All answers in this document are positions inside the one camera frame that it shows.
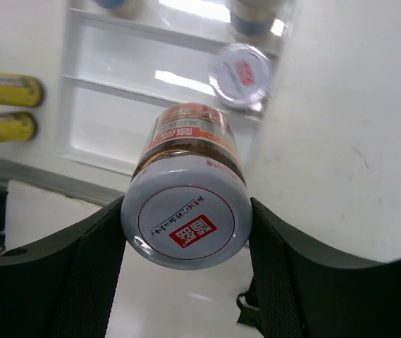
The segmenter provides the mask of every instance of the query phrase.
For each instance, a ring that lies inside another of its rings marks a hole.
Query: product label
[[[152,196],[141,208],[138,228],[153,250],[192,260],[219,252],[232,238],[235,215],[217,193],[201,187],[173,187]]]
[[[179,246],[186,248],[216,230],[217,227],[205,215],[200,215],[172,232],[169,236]]]
[[[28,114],[0,114],[0,142],[26,141],[34,132],[35,125]]]
[[[162,113],[147,139],[144,154],[155,146],[174,139],[207,140],[226,149],[239,162],[230,124],[211,107],[181,104]]]
[[[41,88],[35,78],[0,73],[0,104],[33,107],[41,96]]]
[[[231,99],[252,98],[269,78],[266,64],[248,51],[229,56],[217,71],[218,87]]]
[[[230,170],[229,167],[225,167],[224,165],[220,164],[219,162],[211,161],[208,159],[205,159],[205,163],[207,166],[218,169],[221,172],[227,174],[228,176],[233,178],[236,182],[239,182],[240,184],[244,184],[243,181],[239,178],[239,176],[237,176],[232,170]]]

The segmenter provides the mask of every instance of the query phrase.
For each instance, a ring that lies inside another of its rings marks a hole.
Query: plastic container
[[[224,104],[246,109],[270,93],[270,60],[249,44],[231,44],[219,52],[209,73],[209,84]]]
[[[93,0],[110,14],[119,18],[135,17],[143,6],[144,0]]]
[[[283,3],[284,0],[230,0],[233,35],[241,41],[265,38]]]
[[[44,100],[44,88],[35,77],[0,72],[0,104],[37,107]]]
[[[123,199],[121,222],[140,255],[169,268],[208,268],[244,246],[252,206],[222,114],[182,104],[158,117]]]
[[[0,113],[0,142],[24,142],[37,133],[35,119],[29,113]]]

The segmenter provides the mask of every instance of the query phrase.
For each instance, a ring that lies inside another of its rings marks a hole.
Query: shelf
[[[175,37],[180,43],[205,50],[235,42],[230,32],[227,2],[228,0],[146,0],[134,20],[111,17],[107,10],[92,0],[73,1],[72,7],[79,15],[89,19]],[[290,30],[294,7],[294,1],[287,0],[268,38],[254,42],[268,55],[280,55],[283,38]]]
[[[192,1],[221,8],[218,13],[228,17],[223,0]],[[147,0],[136,20],[124,20],[93,1],[70,1],[58,127],[62,156],[131,175],[158,115],[200,102],[226,114],[244,168],[252,164],[265,104],[250,115],[216,97],[209,66],[233,42],[230,25],[198,15],[204,10],[195,15],[174,8],[181,3]],[[276,70],[282,39],[273,35],[271,41],[266,50]]]

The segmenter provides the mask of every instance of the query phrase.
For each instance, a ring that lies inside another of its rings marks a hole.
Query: yellow label
[[[0,114],[0,142],[27,141],[34,133],[35,124],[28,114]]]
[[[42,97],[42,89],[35,78],[0,73],[0,104],[34,107]]]

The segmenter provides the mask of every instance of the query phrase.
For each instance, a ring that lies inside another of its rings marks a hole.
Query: bottle cap
[[[209,84],[224,104],[246,109],[269,95],[271,62],[254,46],[231,44],[214,60]]]
[[[226,261],[245,245],[252,205],[232,170],[186,155],[155,161],[133,179],[121,222],[141,256],[168,268],[196,270]]]

